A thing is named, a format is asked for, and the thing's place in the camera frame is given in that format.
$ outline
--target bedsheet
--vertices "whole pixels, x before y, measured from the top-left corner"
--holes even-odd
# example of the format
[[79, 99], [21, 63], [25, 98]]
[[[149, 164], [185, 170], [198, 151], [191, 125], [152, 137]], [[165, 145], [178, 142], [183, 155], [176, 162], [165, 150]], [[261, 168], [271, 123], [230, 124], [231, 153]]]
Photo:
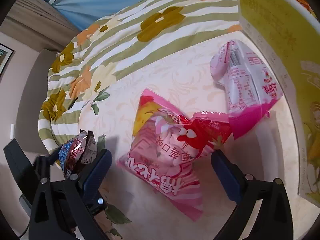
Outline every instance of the bedsheet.
[[79, 133], [84, 104], [95, 114], [127, 75], [195, 44], [240, 29], [237, 0], [144, 0], [77, 35], [48, 73], [38, 121], [49, 153]]
[[[49, 71], [48, 97], [39, 116], [39, 135], [49, 152], [92, 130], [116, 160], [130, 149], [140, 94], [149, 88], [181, 109], [226, 112], [224, 91], [213, 85], [209, 61], [230, 39], [239, 39], [264, 59], [238, 31], [236, 0], [144, 0], [84, 30]], [[247, 135], [225, 143], [226, 156], [257, 179], [280, 177], [289, 197], [294, 239], [312, 225], [319, 209], [297, 195], [298, 147], [282, 97]], [[195, 163], [204, 213], [191, 221], [152, 187], [112, 164], [100, 192], [131, 221], [115, 225], [124, 239], [213, 239], [235, 207], [210, 160]], [[258, 214], [253, 211], [248, 236]], [[110, 221], [96, 217], [106, 231]]]

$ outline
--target blue gripper pad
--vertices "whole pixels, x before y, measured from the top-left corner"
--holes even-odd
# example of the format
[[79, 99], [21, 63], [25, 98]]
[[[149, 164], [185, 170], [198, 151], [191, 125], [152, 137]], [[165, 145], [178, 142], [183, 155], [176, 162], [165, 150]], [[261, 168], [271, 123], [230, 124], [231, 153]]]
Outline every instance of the blue gripper pad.
[[239, 204], [242, 200], [242, 194], [240, 183], [232, 172], [234, 164], [230, 163], [222, 151], [217, 150], [211, 155], [211, 165], [227, 193], [228, 198]]
[[92, 169], [91, 173], [83, 184], [82, 200], [84, 203], [90, 202], [95, 197], [104, 177], [111, 166], [111, 152], [105, 149], [102, 151], [105, 151], [105, 153], [96, 163], [95, 167]]

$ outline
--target black cable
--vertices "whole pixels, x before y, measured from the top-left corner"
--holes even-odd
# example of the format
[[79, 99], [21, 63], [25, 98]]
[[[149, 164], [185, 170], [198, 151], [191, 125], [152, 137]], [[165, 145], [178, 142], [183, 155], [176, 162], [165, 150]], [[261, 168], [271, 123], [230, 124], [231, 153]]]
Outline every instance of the black cable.
[[30, 221], [29, 221], [29, 223], [28, 223], [28, 225], [27, 225], [26, 229], [23, 231], [23, 233], [22, 233], [20, 236], [18, 236], [18, 238], [23, 237], [23, 235], [28, 231], [29, 224], [30, 224]]

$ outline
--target small snack packet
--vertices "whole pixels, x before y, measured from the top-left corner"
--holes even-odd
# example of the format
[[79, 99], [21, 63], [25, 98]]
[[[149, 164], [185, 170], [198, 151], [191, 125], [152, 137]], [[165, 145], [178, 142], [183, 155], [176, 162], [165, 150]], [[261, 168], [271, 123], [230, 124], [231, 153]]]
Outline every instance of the small snack packet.
[[200, 112], [189, 120], [171, 103], [145, 89], [131, 149], [117, 162], [195, 221], [203, 213], [203, 204], [192, 162], [220, 148], [230, 134], [226, 114]]
[[96, 155], [97, 145], [91, 131], [82, 131], [67, 141], [59, 152], [59, 161], [65, 178], [72, 173], [79, 173], [86, 164], [94, 161]]
[[211, 75], [224, 86], [234, 139], [246, 134], [281, 98], [282, 90], [266, 64], [239, 40], [224, 44], [210, 61]]

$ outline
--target pink snack bag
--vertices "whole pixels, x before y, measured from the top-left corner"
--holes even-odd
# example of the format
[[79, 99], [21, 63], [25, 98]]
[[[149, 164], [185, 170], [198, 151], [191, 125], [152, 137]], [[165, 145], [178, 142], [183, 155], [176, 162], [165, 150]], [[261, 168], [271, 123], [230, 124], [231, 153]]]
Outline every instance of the pink snack bag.
[[246, 134], [282, 96], [266, 64], [239, 40], [224, 44], [210, 61], [214, 81], [225, 87], [235, 139]]
[[220, 148], [230, 134], [226, 114], [200, 112], [189, 120], [146, 89], [140, 97], [131, 149], [118, 164], [195, 221], [203, 213], [203, 204], [192, 162]]

